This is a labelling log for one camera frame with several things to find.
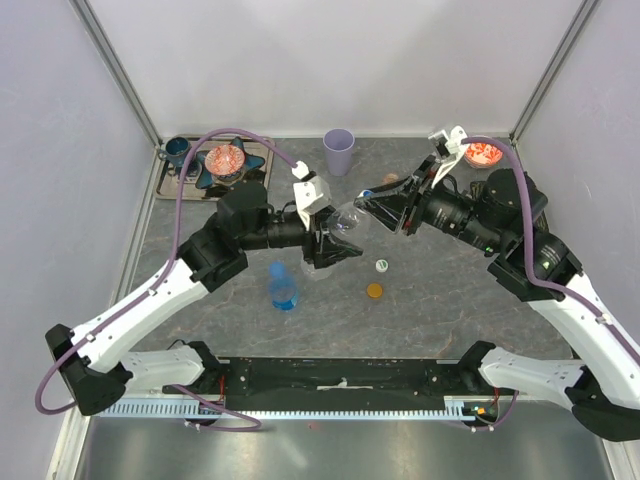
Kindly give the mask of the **clear bottle blue-white cap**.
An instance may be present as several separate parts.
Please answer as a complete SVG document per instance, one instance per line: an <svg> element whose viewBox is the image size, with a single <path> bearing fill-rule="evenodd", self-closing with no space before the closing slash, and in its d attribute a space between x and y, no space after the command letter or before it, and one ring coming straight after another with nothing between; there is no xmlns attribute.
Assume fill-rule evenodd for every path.
<svg viewBox="0 0 640 480"><path fill-rule="evenodd" d="M371 216L358 209L353 202L347 202L338 208L329 206L326 209L333 210L327 221L328 229L341 240L361 247L364 253L364 247L369 237ZM328 268L314 268L302 259L301 270L308 279L319 281L327 279L341 262Z"/></svg>

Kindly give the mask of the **orange bottle cap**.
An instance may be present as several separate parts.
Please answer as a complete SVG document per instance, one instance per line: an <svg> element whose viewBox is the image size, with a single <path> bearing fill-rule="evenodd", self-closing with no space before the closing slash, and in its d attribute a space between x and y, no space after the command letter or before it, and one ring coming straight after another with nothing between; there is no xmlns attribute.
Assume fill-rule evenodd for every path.
<svg viewBox="0 0 640 480"><path fill-rule="evenodd" d="M366 287L366 294L372 299L380 298L384 294L383 286L379 283L370 283Z"/></svg>

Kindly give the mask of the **blue water bottle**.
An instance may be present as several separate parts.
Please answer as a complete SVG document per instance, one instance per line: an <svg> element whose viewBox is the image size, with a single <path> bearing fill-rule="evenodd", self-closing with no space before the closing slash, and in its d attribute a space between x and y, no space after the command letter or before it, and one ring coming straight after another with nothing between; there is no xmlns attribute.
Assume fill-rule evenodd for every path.
<svg viewBox="0 0 640 480"><path fill-rule="evenodd" d="M282 262L273 262L269 266L268 292L272 305L282 311L293 310L299 300L297 284Z"/></svg>

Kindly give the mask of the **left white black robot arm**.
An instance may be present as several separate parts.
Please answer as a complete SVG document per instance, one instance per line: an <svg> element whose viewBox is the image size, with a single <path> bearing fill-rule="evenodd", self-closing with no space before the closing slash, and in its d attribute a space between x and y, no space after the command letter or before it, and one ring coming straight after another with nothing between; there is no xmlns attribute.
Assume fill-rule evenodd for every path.
<svg viewBox="0 0 640 480"><path fill-rule="evenodd" d="M320 270L363 249L338 234L338 212L313 181L294 186L284 210L269 204L266 188L243 182L217 203L216 212L150 279L109 310L74 328L57 324L45 341L52 370L84 416L101 413L126 392L172 384L208 393L219 382L218 359L201 342L176 351L140 353L133 346L186 306L214 292L248 266L250 250L300 247L305 263Z"/></svg>

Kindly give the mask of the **white green bottle cap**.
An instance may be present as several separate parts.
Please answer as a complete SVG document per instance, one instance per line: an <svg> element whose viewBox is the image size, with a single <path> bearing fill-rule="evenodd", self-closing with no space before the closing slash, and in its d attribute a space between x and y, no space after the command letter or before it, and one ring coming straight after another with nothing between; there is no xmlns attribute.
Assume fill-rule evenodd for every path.
<svg viewBox="0 0 640 480"><path fill-rule="evenodd" d="M378 272L384 273L388 270L389 263L385 259L378 259L375 263L375 268Z"/></svg>

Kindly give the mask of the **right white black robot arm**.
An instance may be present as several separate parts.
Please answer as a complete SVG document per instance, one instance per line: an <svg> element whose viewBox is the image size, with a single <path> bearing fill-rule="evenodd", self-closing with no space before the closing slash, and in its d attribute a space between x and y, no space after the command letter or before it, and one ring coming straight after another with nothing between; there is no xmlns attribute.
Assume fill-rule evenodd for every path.
<svg viewBox="0 0 640 480"><path fill-rule="evenodd" d="M498 169L460 193L428 157L409 177L372 187L355 206L388 230L414 234L428 225L491 258L489 273L544 317L574 357L546 361L478 341L459 361L458 381L477 394L491 386L534 395L569 410L593 434L612 442L639 437L639 346L595 292L581 262L547 227L546 196L527 179L531 217L522 216L518 173Z"/></svg>

